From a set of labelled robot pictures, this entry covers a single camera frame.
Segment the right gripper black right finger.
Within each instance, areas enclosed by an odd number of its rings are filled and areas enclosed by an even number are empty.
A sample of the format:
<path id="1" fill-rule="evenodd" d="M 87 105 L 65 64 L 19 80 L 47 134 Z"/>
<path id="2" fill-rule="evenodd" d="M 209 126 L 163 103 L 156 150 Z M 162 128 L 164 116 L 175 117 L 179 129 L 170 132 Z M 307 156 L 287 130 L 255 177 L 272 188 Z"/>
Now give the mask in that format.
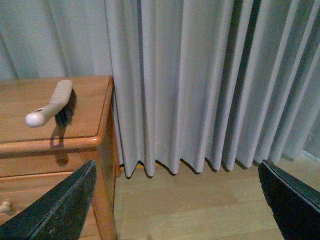
<path id="1" fill-rule="evenodd" d="M 263 160 L 258 176 L 265 200 L 285 240 L 320 238 L 320 192 Z"/>

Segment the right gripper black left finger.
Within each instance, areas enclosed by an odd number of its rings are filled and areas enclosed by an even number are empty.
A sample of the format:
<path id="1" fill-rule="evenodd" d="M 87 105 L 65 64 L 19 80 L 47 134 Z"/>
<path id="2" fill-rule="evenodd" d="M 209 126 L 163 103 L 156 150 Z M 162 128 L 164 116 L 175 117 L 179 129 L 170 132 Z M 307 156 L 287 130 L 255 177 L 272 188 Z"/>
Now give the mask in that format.
<path id="1" fill-rule="evenodd" d="M 0 227 L 2 240 L 78 240 L 92 205 L 97 163 L 89 160 Z"/>

